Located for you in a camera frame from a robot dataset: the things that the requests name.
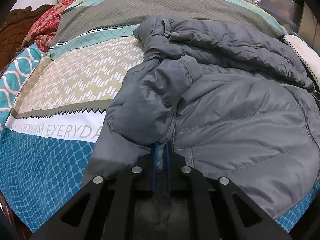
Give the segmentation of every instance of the jacket cuff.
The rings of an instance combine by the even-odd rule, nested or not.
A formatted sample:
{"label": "jacket cuff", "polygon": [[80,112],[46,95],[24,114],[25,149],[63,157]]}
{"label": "jacket cuff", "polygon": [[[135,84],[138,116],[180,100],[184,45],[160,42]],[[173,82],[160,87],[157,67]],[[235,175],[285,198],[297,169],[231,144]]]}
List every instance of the jacket cuff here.
{"label": "jacket cuff", "polygon": [[180,61],[185,65],[193,82],[196,82],[202,77],[202,71],[195,58],[190,56],[181,56]]}

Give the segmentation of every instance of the dark wooden furniture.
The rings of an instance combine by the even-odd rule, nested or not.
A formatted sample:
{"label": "dark wooden furniture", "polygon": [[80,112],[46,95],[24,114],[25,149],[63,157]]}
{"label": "dark wooden furniture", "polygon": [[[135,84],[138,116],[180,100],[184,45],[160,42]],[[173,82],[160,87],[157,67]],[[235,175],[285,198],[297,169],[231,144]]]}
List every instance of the dark wooden furniture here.
{"label": "dark wooden furniture", "polygon": [[52,5],[42,5],[31,11],[31,7],[12,10],[0,28],[0,70],[15,56],[16,48],[21,47],[24,37],[39,17]]}

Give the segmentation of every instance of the zigzag trim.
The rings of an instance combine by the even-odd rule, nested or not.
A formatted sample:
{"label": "zigzag trim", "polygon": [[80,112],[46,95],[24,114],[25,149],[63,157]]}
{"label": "zigzag trim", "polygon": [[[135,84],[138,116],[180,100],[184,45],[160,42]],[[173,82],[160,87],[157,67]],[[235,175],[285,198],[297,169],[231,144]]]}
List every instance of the zigzag trim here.
{"label": "zigzag trim", "polygon": [[57,108],[53,109],[47,109],[47,110],[32,110],[30,112],[24,112],[21,114],[18,114],[15,109],[11,110],[11,115],[15,119],[26,119],[29,117],[32,118],[50,118],[55,115],[61,115],[61,114],[79,114],[84,112],[99,112],[103,113],[107,110],[107,108],[111,105],[112,99],[107,100],[96,100],[96,101],[89,101],[84,103],[78,103],[78,104],[71,104],[66,106],[59,106]]}
{"label": "zigzag trim", "polygon": [[68,42],[73,41],[73,40],[75,40],[75,39],[77,39],[77,38],[80,38],[81,36],[87,35],[87,34],[89,34],[89,33],[96,33],[96,32],[98,33],[98,32],[101,32],[101,31],[120,30],[120,29],[123,29],[124,27],[130,27],[130,26],[135,26],[135,25],[138,25],[138,24],[119,25],[119,26],[110,27],[110,28],[98,27],[98,28],[90,29],[90,30],[88,30],[88,31],[80,34],[79,36],[76,36],[76,37],[72,38],[71,40],[59,41],[59,42],[57,42],[53,47],[50,47],[50,50],[54,49],[55,46],[65,45],[65,44],[67,44]]}

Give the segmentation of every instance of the gray puffer jacket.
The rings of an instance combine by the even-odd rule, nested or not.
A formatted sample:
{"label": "gray puffer jacket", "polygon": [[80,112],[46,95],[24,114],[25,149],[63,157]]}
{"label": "gray puffer jacket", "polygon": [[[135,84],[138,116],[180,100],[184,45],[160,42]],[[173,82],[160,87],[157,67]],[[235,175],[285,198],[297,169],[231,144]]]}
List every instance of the gray puffer jacket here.
{"label": "gray puffer jacket", "polygon": [[107,109],[84,181],[108,176],[173,141],[205,176],[227,176],[271,217],[319,177],[313,83],[280,41],[219,21],[152,16],[134,31],[144,62]]}

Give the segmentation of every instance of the screw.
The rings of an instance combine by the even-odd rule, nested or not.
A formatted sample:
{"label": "screw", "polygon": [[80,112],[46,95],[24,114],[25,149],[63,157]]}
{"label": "screw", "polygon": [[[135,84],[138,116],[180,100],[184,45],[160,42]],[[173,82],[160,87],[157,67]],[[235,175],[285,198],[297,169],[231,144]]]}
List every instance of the screw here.
{"label": "screw", "polygon": [[132,171],[133,173],[140,173],[140,172],[142,171],[142,168],[139,167],[139,166],[134,166],[134,167],[131,169],[131,171]]}
{"label": "screw", "polygon": [[101,177],[101,176],[96,176],[96,177],[93,178],[93,182],[94,182],[95,184],[100,184],[101,182],[103,182],[103,177]]}
{"label": "screw", "polygon": [[228,185],[230,180],[227,178],[227,177],[221,177],[219,179],[219,182],[222,184],[222,185]]}
{"label": "screw", "polygon": [[191,172],[191,167],[189,167],[189,166],[183,166],[182,168],[181,168],[181,171],[183,172],[183,173],[190,173]]}

